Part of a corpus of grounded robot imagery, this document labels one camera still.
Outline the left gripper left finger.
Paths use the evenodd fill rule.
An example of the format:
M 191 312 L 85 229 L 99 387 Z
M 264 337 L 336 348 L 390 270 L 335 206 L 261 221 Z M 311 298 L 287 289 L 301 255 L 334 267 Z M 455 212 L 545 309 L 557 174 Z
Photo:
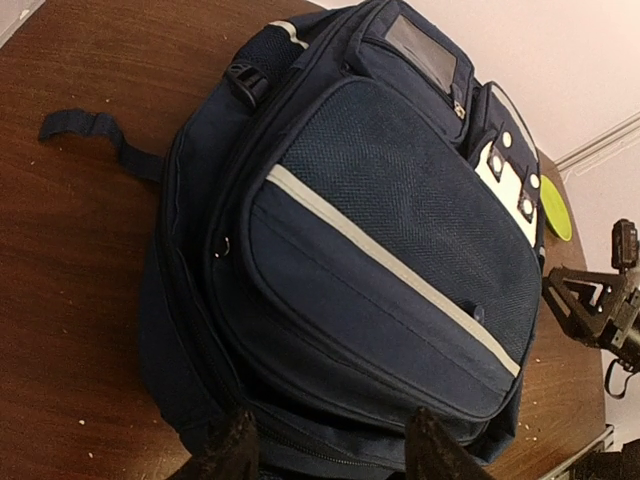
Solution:
M 192 455 L 172 478 L 257 479 L 259 452 L 254 415 L 248 410 L 237 410 L 214 430 L 204 450 Z

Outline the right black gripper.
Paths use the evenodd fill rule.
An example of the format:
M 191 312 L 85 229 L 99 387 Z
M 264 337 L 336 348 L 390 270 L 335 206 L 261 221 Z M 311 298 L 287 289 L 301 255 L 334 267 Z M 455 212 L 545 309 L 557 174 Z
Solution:
M 639 371 L 639 289 L 631 292 L 627 275 L 555 267 L 543 279 L 543 297 L 568 337 Z

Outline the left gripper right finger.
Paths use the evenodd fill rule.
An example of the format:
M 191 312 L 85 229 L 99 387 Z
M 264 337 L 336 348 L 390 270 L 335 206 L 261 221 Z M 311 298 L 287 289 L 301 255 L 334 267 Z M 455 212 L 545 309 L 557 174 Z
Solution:
M 411 480 L 491 480 L 425 407 L 406 424 L 405 478 Z

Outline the navy blue backpack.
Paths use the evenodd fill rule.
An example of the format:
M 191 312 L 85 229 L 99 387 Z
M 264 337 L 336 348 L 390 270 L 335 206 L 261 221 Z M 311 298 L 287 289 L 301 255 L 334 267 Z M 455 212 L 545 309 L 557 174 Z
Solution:
M 519 112 L 402 1 L 274 21 L 165 157 L 105 113 L 161 201 L 140 290 L 142 375 L 185 448 L 227 414 L 263 466 L 385 479 L 420 407 L 482 465 L 515 437 L 544 262 L 540 164 Z

